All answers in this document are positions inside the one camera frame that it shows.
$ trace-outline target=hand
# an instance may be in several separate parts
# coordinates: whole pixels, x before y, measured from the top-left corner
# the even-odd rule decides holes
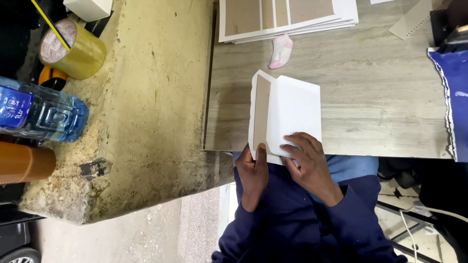
[[[299,146],[299,148],[292,145],[281,146],[300,164],[298,168],[291,158],[281,157],[292,179],[322,200],[326,206],[338,204],[343,199],[343,193],[331,179],[321,142],[305,132],[286,135],[285,139]]]
[[[249,144],[247,144],[240,157],[235,161],[244,188],[241,204],[244,210],[248,212],[255,211],[260,202],[260,196],[268,184],[265,144],[258,145],[256,159],[257,161],[254,161],[252,158]]]

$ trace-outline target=stack of cardboard sheets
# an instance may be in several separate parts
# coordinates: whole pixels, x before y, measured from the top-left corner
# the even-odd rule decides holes
[[[356,25],[356,0],[220,0],[219,41],[244,43]]]

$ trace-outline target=plastic water bottle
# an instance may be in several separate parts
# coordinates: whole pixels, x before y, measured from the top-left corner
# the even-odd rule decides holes
[[[0,133],[72,142],[83,132],[89,108],[69,94],[0,77]]]

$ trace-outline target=person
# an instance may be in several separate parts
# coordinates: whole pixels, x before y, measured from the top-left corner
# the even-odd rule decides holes
[[[325,155],[307,133],[282,145],[299,163],[267,163],[265,144],[253,161],[249,146],[235,160],[239,206],[212,261],[405,263],[379,226],[374,208],[378,158]]]

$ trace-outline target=electrical cable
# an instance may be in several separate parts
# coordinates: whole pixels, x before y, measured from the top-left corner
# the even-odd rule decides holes
[[[453,217],[455,217],[455,218],[458,218],[458,219],[463,220],[463,221],[465,221],[465,222],[468,223],[468,218],[463,217],[463,216],[461,216],[461,215],[459,215],[459,214],[452,213],[452,212],[447,212],[447,211],[440,210],[440,209],[430,208],[430,207],[426,207],[426,206],[415,205],[415,206],[413,206],[413,207],[411,207],[410,209],[407,209],[407,210],[401,209],[401,210],[400,210],[400,216],[402,217],[403,224],[405,225],[406,231],[408,231],[409,237],[411,238],[411,241],[413,242],[413,250],[414,250],[414,260],[415,260],[415,263],[417,263],[416,243],[414,242],[413,235],[411,234],[410,229],[408,228],[408,225],[406,224],[405,217],[403,216],[403,212],[410,212],[410,211],[412,211],[413,209],[424,209],[424,210],[428,210],[428,211],[431,211],[431,212],[436,212],[436,213],[441,213],[441,214],[453,216]]]

